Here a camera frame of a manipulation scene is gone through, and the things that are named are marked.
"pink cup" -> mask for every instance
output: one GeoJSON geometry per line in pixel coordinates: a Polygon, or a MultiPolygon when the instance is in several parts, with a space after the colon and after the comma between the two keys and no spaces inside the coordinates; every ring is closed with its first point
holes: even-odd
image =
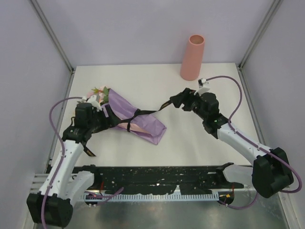
{"type": "Polygon", "coordinates": [[[199,76],[204,50],[204,37],[193,35],[189,38],[183,57],[180,76],[185,80],[195,80],[199,76]]]}

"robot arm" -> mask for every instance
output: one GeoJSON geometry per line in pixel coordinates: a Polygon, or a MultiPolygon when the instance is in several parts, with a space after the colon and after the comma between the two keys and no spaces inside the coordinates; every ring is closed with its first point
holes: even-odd
{"type": "Polygon", "coordinates": [[[94,101],[77,104],[74,125],[63,132],[65,152],[58,155],[52,170],[37,194],[30,193],[27,205],[35,223],[41,223],[42,202],[45,202],[45,222],[48,225],[66,227],[72,218],[73,207],[84,191],[92,185],[100,185],[102,177],[95,166],[83,166],[76,178],[69,184],[73,168],[80,154],[88,150],[86,144],[92,133],[116,126],[120,120],[106,105],[107,117],[102,109],[96,107],[94,101]],[[54,182],[48,191],[51,178],[54,182]]]}
{"type": "Polygon", "coordinates": [[[280,148],[271,149],[245,137],[245,134],[238,135],[234,124],[228,123],[228,119],[219,113],[219,102],[215,94],[207,92],[209,88],[206,81],[199,80],[199,86],[201,88],[198,91],[186,88],[183,92],[172,96],[171,102],[176,108],[183,105],[184,111],[196,113],[203,119],[207,133],[233,147],[253,166],[253,168],[242,167],[227,163],[217,171],[221,173],[222,180],[253,186],[265,198],[292,184],[294,181],[292,172],[260,149],[270,151],[289,164],[285,151],[280,148]]]}

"white tabletop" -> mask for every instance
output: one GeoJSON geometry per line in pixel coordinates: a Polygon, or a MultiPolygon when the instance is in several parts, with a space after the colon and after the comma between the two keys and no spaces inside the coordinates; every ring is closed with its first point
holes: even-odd
{"type": "MultiPolygon", "coordinates": [[[[92,88],[107,86],[142,110],[157,110],[170,96],[185,87],[197,89],[197,81],[185,81],[179,76],[179,64],[78,66],[70,91],[71,96],[84,96],[92,88]]],[[[202,64],[200,78],[229,75],[240,82],[234,63],[202,64]]],[[[229,117],[235,109],[239,92],[234,82],[227,79],[210,81],[210,92],[219,101],[220,112],[229,117]]],[[[68,101],[60,134],[74,116],[77,100],[68,101]]],[[[83,153],[76,166],[213,166],[227,162],[248,165],[248,161],[233,148],[206,133],[202,120],[194,113],[168,106],[155,113],[167,130],[156,146],[138,136],[109,129],[93,134],[87,147],[97,156],[83,153]]],[[[248,136],[257,140],[247,101],[233,117],[233,123],[248,136]]],[[[57,142],[54,158],[60,150],[57,142]]]]}

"white cable clip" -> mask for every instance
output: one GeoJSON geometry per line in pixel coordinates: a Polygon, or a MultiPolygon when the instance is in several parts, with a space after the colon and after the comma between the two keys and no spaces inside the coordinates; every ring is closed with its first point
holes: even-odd
{"type": "Polygon", "coordinates": [[[257,148],[256,148],[257,151],[260,151],[261,148],[260,145],[261,145],[260,143],[257,143],[257,148]]]}
{"type": "Polygon", "coordinates": [[[199,89],[194,94],[202,95],[203,93],[206,93],[210,90],[210,87],[208,86],[209,82],[207,82],[206,79],[201,78],[198,80],[198,86],[199,89]]]}
{"type": "Polygon", "coordinates": [[[86,96],[83,96],[82,98],[81,98],[81,103],[84,103],[84,102],[86,102],[87,101],[87,97],[86,96]]]}
{"type": "Polygon", "coordinates": [[[100,100],[100,96],[98,94],[94,94],[90,96],[90,98],[87,100],[87,103],[92,104],[92,106],[96,107],[97,111],[101,111],[102,107],[100,103],[98,102],[100,100]]]}
{"type": "Polygon", "coordinates": [[[234,128],[234,130],[233,130],[234,134],[236,134],[237,131],[238,131],[238,129],[237,129],[237,128],[234,128]]]}

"purple plastic wrap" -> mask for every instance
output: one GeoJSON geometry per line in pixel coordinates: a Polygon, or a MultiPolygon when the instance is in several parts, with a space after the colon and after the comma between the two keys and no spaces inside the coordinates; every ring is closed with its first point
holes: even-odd
{"type": "MultiPolygon", "coordinates": [[[[117,94],[113,89],[109,91],[109,105],[116,116],[120,119],[133,117],[136,107],[132,106],[126,99],[117,94]]],[[[126,130],[127,124],[120,124],[114,127],[118,130],[126,130]]],[[[152,114],[140,115],[131,121],[130,132],[157,145],[166,131],[166,127],[152,114]]]]}

